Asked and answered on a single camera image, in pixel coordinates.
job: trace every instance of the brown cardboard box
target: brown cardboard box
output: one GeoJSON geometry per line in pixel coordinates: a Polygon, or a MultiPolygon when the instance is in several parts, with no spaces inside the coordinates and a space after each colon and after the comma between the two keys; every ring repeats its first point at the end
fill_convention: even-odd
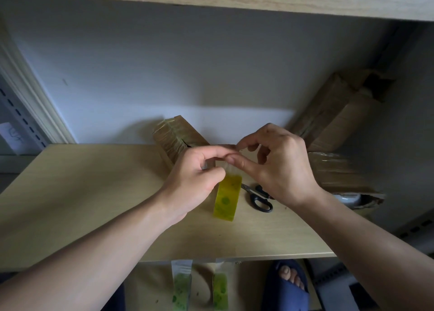
{"type": "Polygon", "coordinates": [[[308,157],[313,176],[325,191],[340,195],[361,194],[361,203],[351,208],[359,215],[367,216],[383,203],[385,195],[369,186],[351,167],[348,158],[323,152],[309,152],[308,157]]]}
{"type": "Polygon", "coordinates": [[[381,104],[393,81],[371,69],[333,73],[290,131],[308,151],[334,151],[381,104]]]}
{"type": "MultiPolygon", "coordinates": [[[[165,119],[160,122],[152,133],[161,158],[171,169],[182,151],[189,147],[209,145],[182,116],[165,119]]],[[[207,161],[208,167],[215,166],[215,161],[207,161]]]]}

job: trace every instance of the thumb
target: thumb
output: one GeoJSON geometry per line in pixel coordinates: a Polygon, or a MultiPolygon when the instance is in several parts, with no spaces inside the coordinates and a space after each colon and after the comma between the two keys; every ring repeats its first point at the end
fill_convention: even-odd
{"type": "Polygon", "coordinates": [[[258,167],[261,166],[241,154],[227,155],[224,160],[236,168],[246,172],[251,177],[256,176],[259,171],[258,167]]]}
{"type": "Polygon", "coordinates": [[[202,170],[201,176],[205,180],[207,189],[212,190],[215,185],[223,181],[226,172],[221,167],[212,167],[206,170],[202,170]]]}

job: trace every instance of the blue slipper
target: blue slipper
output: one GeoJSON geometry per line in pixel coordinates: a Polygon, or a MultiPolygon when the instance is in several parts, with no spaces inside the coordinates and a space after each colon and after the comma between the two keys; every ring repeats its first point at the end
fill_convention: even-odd
{"type": "Polygon", "coordinates": [[[307,291],[306,275],[297,261],[274,261],[268,271],[265,281],[264,295],[262,297],[261,311],[308,311],[309,293],[307,291]],[[279,277],[279,269],[287,265],[297,270],[297,275],[304,284],[305,291],[290,281],[279,277]]]}

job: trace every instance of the toenail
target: toenail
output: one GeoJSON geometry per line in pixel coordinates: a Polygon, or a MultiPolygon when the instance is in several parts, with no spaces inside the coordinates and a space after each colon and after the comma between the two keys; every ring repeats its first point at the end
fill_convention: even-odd
{"type": "Polygon", "coordinates": [[[288,268],[286,265],[284,265],[281,269],[280,269],[284,274],[287,274],[290,272],[290,268],[288,268]]]}

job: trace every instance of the forearm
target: forearm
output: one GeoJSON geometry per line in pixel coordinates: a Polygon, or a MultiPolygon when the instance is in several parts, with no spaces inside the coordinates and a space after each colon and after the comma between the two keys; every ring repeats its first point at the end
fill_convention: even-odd
{"type": "Polygon", "coordinates": [[[295,211],[321,236],[380,307],[434,308],[431,258],[355,214],[329,193],[302,204],[295,211]]]}
{"type": "Polygon", "coordinates": [[[170,226],[157,197],[117,216],[0,286],[2,310],[100,310],[170,226]]]}

